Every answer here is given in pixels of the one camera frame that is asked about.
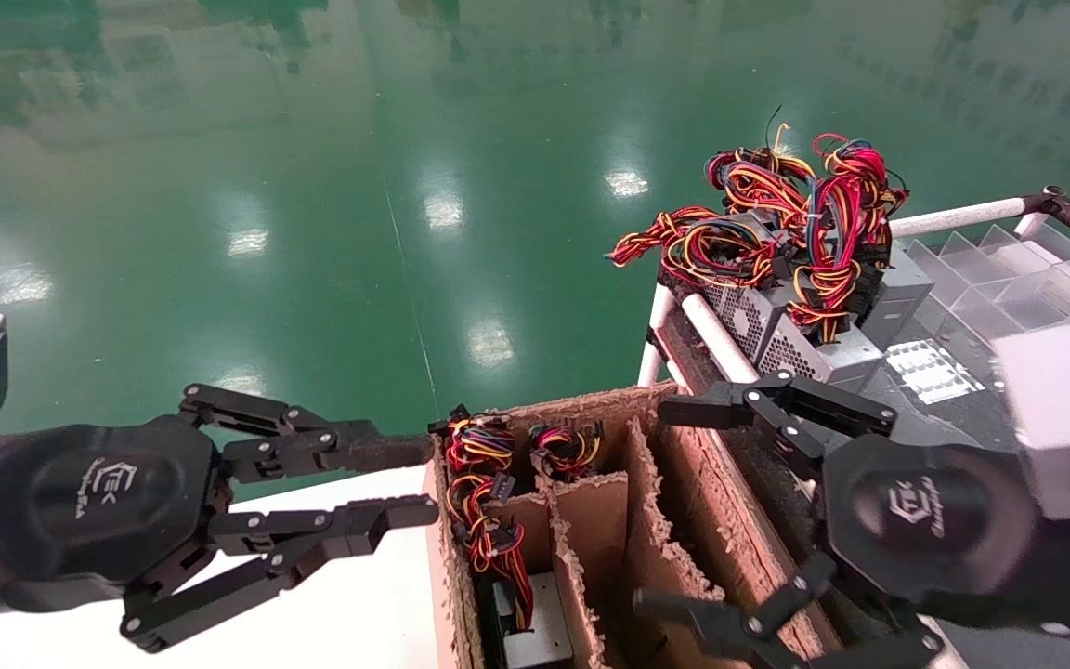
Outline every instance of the white table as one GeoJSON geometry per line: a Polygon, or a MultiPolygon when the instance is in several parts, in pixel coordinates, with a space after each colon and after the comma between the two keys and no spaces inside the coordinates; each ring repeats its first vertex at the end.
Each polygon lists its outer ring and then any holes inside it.
{"type": "MultiPolygon", "coordinates": [[[[424,467],[357,475],[284,492],[234,511],[324,510],[365,498],[416,495],[424,467]]],[[[245,558],[219,554],[196,580],[245,558]]],[[[434,666],[437,637],[428,545],[422,528],[386,533],[370,558],[335,560],[275,600],[158,655],[118,635],[121,602],[63,613],[0,614],[0,668],[209,669],[220,666],[434,666]]]]}

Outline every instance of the logo on robot hand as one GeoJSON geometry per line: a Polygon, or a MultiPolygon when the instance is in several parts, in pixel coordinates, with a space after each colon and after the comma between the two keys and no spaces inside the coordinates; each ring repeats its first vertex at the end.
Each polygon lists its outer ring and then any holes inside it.
{"type": "Polygon", "coordinates": [[[117,492],[131,490],[131,484],[135,482],[135,473],[138,470],[138,467],[124,461],[102,467],[93,480],[93,491],[105,492],[102,496],[102,503],[118,503],[117,492]]]}
{"type": "Polygon", "coordinates": [[[117,461],[108,467],[98,467],[106,458],[98,457],[89,463],[89,469],[81,475],[81,486],[77,489],[75,516],[78,520],[85,517],[90,495],[102,495],[100,504],[118,503],[118,496],[135,483],[135,474],[139,470],[126,461],[117,461]]]}

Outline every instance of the ventilation grille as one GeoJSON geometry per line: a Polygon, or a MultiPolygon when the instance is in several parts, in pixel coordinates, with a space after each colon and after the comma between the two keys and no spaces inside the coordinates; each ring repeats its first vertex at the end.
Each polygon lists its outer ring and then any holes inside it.
{"type": "Polygon", "coordinates": [[[709,285],[704,289],[704,298],[714,314],[725,326],[744,354],[754,359],[762,346],[765,317],[762,309],[747,295],[744,288],[729,288],[724,285],[709,285]],[[743,314],[744,323],[738,326],[737,314],[743,314]]]}
{"type": "Polygon", "coordinates": [[[776,334],[774,337],[770,337],[770,341],[765,346],[765,351],[762,352],[762,360],[759,361],[756,367],[762,377],[774,374],[779,369],[786,369],[786,371],[798,374],[800,377],[815,378],[815,369],[812,369],[812,365],[807,364],[807,360],[804,360],[804,356],[799,355],[794,344],[791,344],[791,340],[786,339],[782,332],[778,332],[778,330],[776,330],[776,334]]]}

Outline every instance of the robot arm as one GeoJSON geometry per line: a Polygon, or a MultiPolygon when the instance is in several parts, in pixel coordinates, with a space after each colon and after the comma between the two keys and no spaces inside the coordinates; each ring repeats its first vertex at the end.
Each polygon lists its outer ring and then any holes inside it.
{"type": "Polygon", "coordinates": [[[659,407],[667,424],[758,424],[778,456],[816,483],[815,552],[754,612],[642,593],[645,614],[692,626],[705,652],[768,668],[806,666],[776,632],[837,588],[896,636],[811,660],[837,666],[926,666],[944,648],[916,614],[972,627],[1070,636],[1070,519],[1041,512],[1019,454],[963,444],[913,446],[887,436],[896,413],[780,371],[754,384],[717,384],[659,407]],[[798,419],[854,437],[825,452],[798,419]]]}
{"type": "MultiPolygon", "coordinates": [[[[4,331],[0,317],[0,355],[4,331]]],[[[0,364],[0,406],[5,367],[0,364]]],[[[0,437],[0,612],[123,598],[122,634],[160,652],[294,588],[328,560],[373,553],[392,529],[431,524],[428,496],[315,511],[229,513],[241,483],[432,457],[427,436],[383,437],[250,395],[193,384],[178,414],[0,437]],[[249,436],[217,448],[200,427],[249,436]],[[216,556],[258,558],[183,588],[216,556]]]]}

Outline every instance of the black wire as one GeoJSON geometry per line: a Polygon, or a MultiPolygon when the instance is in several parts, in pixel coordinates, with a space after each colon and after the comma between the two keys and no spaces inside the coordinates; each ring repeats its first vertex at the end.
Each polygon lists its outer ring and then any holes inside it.
{"type": "Polygon", "coordinates": [[[770,119],[765,122],[765,131],[762,132],[762,145],[767,148],[767,150],[770,149],[770,123],[774,123],[774,117],[777,117],[780,110],[782,110],[782,105],[778,105],[774,109],[774,113],[770,115],[770,119]]]}
{"type": "Polygon", "coordinates": [[[899,172],[897,172],[895,170],[891,170],[890,168],[886,168],[886,173],[890,174],[895,179],[898,179],[899,183],[901,183],[901,185],[903,185],[903,189],[904,191],[910,191],[910,187],[905,186],[905,179],[903,179],[903,174],[901,174],[901,173],[899,173],[899,172]]]}

